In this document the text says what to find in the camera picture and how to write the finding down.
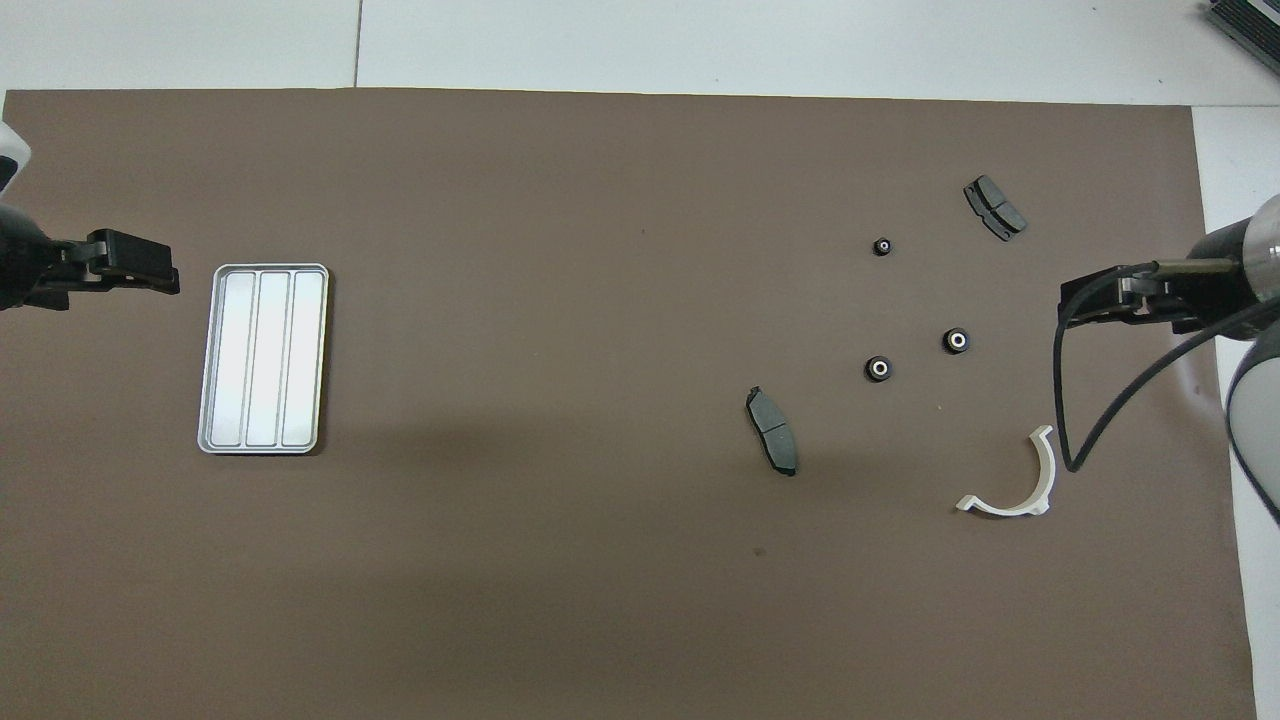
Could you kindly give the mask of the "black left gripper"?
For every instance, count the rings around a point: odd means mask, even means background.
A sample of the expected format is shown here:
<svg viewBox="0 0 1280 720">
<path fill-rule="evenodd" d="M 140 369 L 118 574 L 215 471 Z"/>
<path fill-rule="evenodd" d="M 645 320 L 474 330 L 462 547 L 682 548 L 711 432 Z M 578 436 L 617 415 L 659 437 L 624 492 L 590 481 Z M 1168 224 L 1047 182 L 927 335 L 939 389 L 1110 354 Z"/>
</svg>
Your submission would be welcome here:
<svg viewBox="0 0 1280 720">
<path fill-rule="evenodd" d="M 19 208 L 1 206 L 1 309 L 67 311 L 74 292 L 180 292 L 172 249 L 102 228 L 84 240 L 55 240 Z"/>
</svg>

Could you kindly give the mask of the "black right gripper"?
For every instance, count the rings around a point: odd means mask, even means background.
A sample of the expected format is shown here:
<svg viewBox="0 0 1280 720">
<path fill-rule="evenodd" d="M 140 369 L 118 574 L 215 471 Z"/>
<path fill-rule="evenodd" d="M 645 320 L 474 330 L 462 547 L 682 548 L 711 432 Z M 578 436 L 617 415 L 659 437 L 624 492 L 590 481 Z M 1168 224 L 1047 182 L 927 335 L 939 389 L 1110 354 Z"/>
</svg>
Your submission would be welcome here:
<svg viewBox="0 0 1280 720">
<path fill-rule="evenodd" d="M 1174 334 L 1189 334 L 1258 305 L 1258 291 L 1245 275 L 1245 232 L 1244 225 L 1228 225 L 1207 234 L 1188 258 L 1160 261 L 1158 269 L 1139 274 L 1135 291 L 1130 281 L 1111 281 L 1080 301 L 1066 328 L 1124 322 L 1167 324 Z M 1091 283 L 1061 283 L 1060 313 Z"/>
</svg>

